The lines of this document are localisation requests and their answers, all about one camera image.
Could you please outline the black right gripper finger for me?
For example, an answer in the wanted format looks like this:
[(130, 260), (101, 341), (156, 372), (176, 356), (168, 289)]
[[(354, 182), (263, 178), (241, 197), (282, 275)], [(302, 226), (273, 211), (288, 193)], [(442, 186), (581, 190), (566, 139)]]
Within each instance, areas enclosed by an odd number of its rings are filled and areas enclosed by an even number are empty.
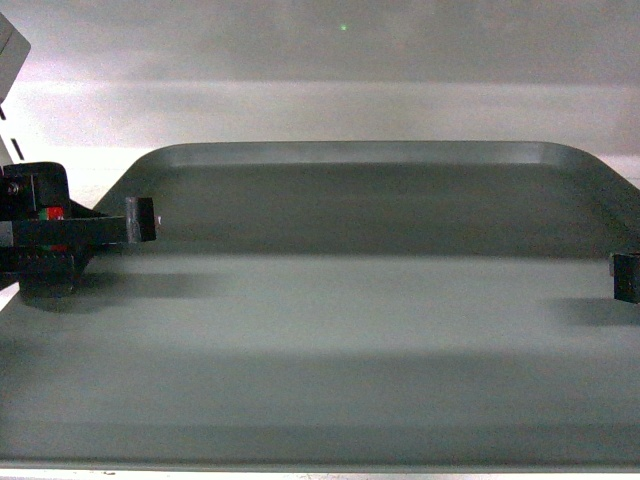
[(639, 301), (639, 253), (616, 253), (612, 257), (614, 298)]

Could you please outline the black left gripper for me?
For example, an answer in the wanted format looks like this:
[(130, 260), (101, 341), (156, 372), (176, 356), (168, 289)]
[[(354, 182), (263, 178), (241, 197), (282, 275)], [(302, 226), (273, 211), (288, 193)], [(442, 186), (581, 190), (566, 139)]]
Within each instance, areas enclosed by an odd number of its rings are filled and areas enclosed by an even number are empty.
[(150, 197), (126, 197), (123, 216), (102, 216), (70, 198), (66, 170), (54, 162), (1, 168), (1, 220), (9, 245), (27, 246), (1, 249), (1, 289), (18, 284), (26, 298), (70, 295), (93, 256), (82, 245), (156, 239)]

